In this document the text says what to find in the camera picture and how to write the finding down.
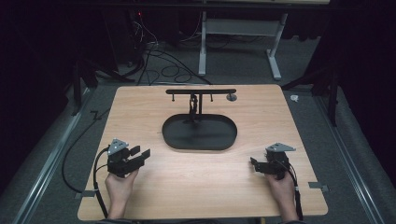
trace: human hand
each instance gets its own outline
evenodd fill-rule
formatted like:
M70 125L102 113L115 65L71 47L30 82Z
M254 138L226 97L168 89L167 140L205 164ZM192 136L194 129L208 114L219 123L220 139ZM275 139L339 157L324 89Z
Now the human hand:
M265 175L270 183L271 192L280 210L282 221L298 220L294 204L294 183L289 172L283 179L277 180L276 175Z
M132 194L134 179L139 170L131 172L127 177L121 178L108 173L106 178L106 188L110 197L110 208L107 218L123 218L128 200Z

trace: dark background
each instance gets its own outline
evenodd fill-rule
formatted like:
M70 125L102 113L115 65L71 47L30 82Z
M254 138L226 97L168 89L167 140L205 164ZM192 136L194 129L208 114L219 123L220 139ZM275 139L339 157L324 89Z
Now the dark background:
M331 6L360 4L361 1L332 1ZM118 63L132 59L111 43L134 51L134 42L123 37L129 31L128 22L120 16L125 13L122 9L107 9L106 13L70 10L44 1L9 1L3 2L1 8L0 190L3 192L66 106L65 92L72 84L77 59L83 55L108 69L117 69ZM393 185L396 177L390 171L396 159L393 151L396 143L394 8L391 1L377 1L364 11L332 14L331 20L329 14L294 12L289 14L283 34L283 38L297 35L302 41L322 36L306 73L328 66L329 60L339 64L340 86ZM178 30L190 34L199 18L198 13L177 10L146 10L143 15L152 32L174 45L179 39ZM209 16L246 17L224 12ZM260 18L268 14L248 16ZM120 32L112 33L113 25L109 27L106 21L119 26Z

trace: gray carpet floor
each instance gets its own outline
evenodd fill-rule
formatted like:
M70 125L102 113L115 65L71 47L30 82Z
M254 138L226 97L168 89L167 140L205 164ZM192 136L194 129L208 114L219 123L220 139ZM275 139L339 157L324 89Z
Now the gray carpet floor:
M273 80L269 63L265 58L264 50L271 48L271 43L270 38L241 36L233 36L229 43L224 39L209 39L205 79L212 84L287 84L303 75L318 40L306 40L305 42L300 42L297 38L281 40L276 53L282 75L280 81ZM176 77L187 74L187 72L185 69L174 67L174 63L169 61L176 62L176 60L164 52L173 55L191 71L197 73L199 59L197 42L189 41L177 47L160 43L148 58L147 73L142 75L141 85L175 84L176 81L190 78L188 75ZM125 72L128 68L121 64L120 70ZM191 77L188 82L204 83L197 77ZM106 112L111 107L119 86L135 85L134 83L125 84L107 79L99 79L99 83L98 88L85 94L84 100L87 104L81 110L80 118L76 126L73 127L70 136L66 138L64 146L64 150L71 147L65 164L65 176L70 184L77 189L84 189L86 185L94 155L106 125L105 114L101 120L97 120L85 132L93 122L94 114L91 111L98 111L98 114ZM329 213L321 217L305 217L305 220L309 223L395 223L395 188L391 185L361 133L359 124L350 112L342 90L340 89L338 94L337 127L334 128L329 127L328 119L321 113L318 103L326 102L327 96L313 97L309 91L310 88L311 86L304 85L284 91L318 181L330 189L323 192L329 206ZM299 95L297 103L290 99L292 94ZM73 102L70 102L15 175L0 200L0 223L12 223L19 215L43 166L52 155L53 149L62 141L64 133L73 119L71 117L73 108ZM373 222L367 215L367 209L361 203L362 198L357 193L358 190L351 181L350 173L343 163L339 144L333 137L334 129L342 136L343 144L358 167L366 184L366 190L373 196L382 221ZM61 162L55 164L56 169L50 175L50 182L43 190L42 195L36 195L39 203L32 208L32 215L27 218L27 222L84 223L77 217L80 198L62 180ZM229 224L243 224L252 223L253 219L226 218L220 219L220 221ZM266 223L270 224L279 221L279 217L266 218ZM171 221L156 220L156 222L169 223Z

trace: crumpled white paper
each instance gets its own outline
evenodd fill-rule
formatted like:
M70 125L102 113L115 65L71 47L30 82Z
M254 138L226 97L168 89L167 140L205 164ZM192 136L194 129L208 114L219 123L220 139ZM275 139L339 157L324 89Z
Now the crumpled white paper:
M291 95L290 99L297 103L298 102L298 95Z

